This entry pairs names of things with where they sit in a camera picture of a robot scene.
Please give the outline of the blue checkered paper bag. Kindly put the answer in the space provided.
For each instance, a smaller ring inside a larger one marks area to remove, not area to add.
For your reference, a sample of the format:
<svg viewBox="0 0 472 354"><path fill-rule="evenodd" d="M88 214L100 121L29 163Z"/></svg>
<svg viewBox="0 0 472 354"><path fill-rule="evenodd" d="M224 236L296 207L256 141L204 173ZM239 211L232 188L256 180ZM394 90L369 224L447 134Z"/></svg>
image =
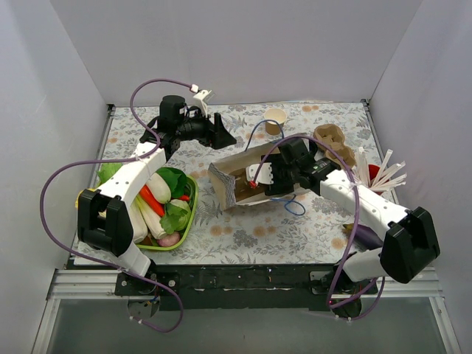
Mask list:
<svg viewBox="0 0 472 354"><path fill-rule="evenodd" d="M279 199L288 201L307 192L293 182L283 167L280 151L271 150L276 142L254 145L254 135L252 131L241 152L209 164L209 179L222 210Z"/></svg>

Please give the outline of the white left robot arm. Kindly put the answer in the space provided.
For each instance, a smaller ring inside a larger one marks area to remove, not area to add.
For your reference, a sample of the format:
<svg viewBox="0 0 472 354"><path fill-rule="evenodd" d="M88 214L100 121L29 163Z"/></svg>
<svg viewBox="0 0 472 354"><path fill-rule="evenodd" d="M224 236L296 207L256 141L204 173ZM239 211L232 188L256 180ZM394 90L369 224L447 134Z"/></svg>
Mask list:
<svg viewBox="0 0 472 354"><path fill-rule="evenodd" d="M152 173L162 167L179 149L181 142L196 140L214 150L236 143L225 129L221 115L209 115L207 101L212 92L194 95L197 104L188 107L183 97L162 98L159 115L153 118L139 140L131 161L95 191L84 190L78 197L78 238L90 247L114 256L114 262L134 273L131 285L142 295L157 285L149 272L151 261L133 242L131 206Z"/></svg>

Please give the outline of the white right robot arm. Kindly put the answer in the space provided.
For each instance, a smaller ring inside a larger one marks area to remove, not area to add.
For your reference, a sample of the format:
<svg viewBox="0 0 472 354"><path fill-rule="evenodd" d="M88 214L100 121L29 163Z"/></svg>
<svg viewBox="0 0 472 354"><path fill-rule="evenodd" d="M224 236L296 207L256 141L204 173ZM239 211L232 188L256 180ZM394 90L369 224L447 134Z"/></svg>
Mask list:
<svg viewBox="0 0 472 354"><path fill-rule="evenodd" d="M374 250L344 253L333 275L340 292L350 293L361 281L378 277L406 284L440 256L430 212L391 203L357 184L343 160L316 160L305 146L307 140L296 134L274 144L283 160L282 171L293 183L353 213L356 223L365 223L383 242Z"/></svg>

